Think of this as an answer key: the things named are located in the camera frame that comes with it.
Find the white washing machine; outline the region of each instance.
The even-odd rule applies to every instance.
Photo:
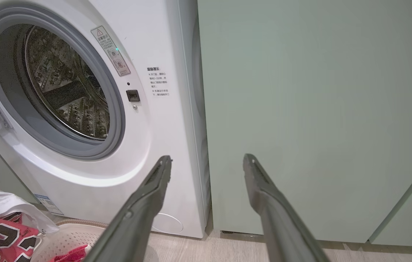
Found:
[[[108,223],[170,155],[153,230],[201,238],[207,152],[195,0],[0,0],[0,154],[49,211]]]

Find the light wood floor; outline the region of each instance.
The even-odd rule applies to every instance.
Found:
[[[44,211],[54,222],[63,217]],[[320,242],[332,262],[412,262],[412,247]],[[199,240],[151,233],[145,262],[267,262],[266,244],[260,235],[223,234],[213,229]]]

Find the white cloth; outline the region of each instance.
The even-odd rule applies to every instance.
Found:
[[[23,225],[34,227],[43,234],[59,230],[59,227],[51,219],[32,204],[12,193],[0,191],[0,217],[14,212],[23,214]]]

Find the red garment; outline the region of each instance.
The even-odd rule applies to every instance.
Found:
[[[65,255],[58,255],[51,259],[49,262],[81,262],[84,257],[86,257],[85,248],[88,245],[84,245],[81,247],[77,247],[75,249],[70,250]]]
[[[0,262],[30,261],[37,229],[21,224],[21,212],[0,218]]]

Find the perforated plastic basket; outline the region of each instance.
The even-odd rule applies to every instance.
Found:
[[[49,262],[56,255],[64,255],[82,245],[94,246],[106,229],[104,223],[65,219],[57,223],[59,232],[38,236],[31,262]]]

